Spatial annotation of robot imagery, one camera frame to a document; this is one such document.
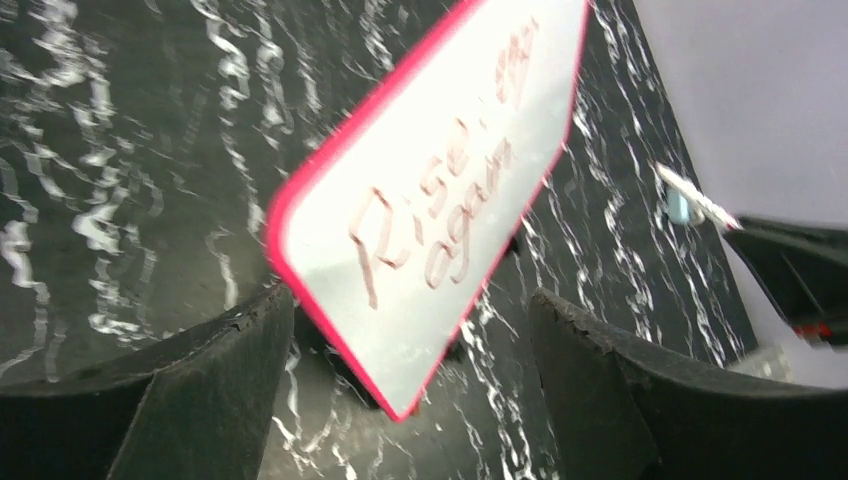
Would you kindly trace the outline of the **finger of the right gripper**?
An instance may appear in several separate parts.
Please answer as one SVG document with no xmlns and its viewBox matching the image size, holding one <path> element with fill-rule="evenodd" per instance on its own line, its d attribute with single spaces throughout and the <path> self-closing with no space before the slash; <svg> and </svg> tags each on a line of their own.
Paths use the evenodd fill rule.
<svg viewBox="0 0 848 480">
<path fill-rule="evenodd" d="M 724 240 L 789 325 L 847 318 L 847 231 L 743 216 Z"/>
</svg>

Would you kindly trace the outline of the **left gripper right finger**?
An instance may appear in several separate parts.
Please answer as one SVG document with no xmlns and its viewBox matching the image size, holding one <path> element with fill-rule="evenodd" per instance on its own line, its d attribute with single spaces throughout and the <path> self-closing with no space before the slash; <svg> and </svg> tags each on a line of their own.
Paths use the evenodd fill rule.
<svg viewBox="0 0 848 480">
<path fill-rule="evenodd" d="M 847 394 L 681 355 L 539 289 L 532 350 L 568 479 L 843 479 Z"/>
</svg>

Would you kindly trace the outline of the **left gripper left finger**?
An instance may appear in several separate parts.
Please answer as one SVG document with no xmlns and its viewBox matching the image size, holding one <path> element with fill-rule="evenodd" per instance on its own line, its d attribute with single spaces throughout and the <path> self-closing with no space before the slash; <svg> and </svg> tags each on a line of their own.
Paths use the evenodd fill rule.
<svg viewBox="0 0 848 480">
<path fill-rule="evenodd" d="M 1 391 L 5 479 L 254 479 L 292 336 L 276 285 L 50 383 Z"/>
</svg>

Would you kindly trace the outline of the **pink framed whiteboard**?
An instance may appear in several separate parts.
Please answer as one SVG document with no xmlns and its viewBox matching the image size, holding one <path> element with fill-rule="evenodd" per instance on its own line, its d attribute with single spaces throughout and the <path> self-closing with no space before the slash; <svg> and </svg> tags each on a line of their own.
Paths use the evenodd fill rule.
<svg viewBox="0 0 848 480">
<path fill-rule="evenodd" d="M 562 155 L 586 1 L 461 1 L 275 194 L 273 269 L 405 420 Z"/>
</svg>

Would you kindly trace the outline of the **white whiteboard marker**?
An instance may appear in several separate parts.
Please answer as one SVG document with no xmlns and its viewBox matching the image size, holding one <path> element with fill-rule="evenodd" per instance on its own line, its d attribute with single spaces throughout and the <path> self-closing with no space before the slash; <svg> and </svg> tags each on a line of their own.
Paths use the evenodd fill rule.
<svg viewBox="0 0 848 480">
<path fill-rule="evenodd" d="M 710 220 L 719 228 L 725 230 L 742 229 L 742 225 L 736 217 L 704 195 L 692 181 L 680 176 L 660 162 L 655 163 L 655 169 L 665 184 L 665 201 L 666 188 L 671 186 L 679 190 L 693 206 L 700 209 L 706 220 Z"/>
</svg>

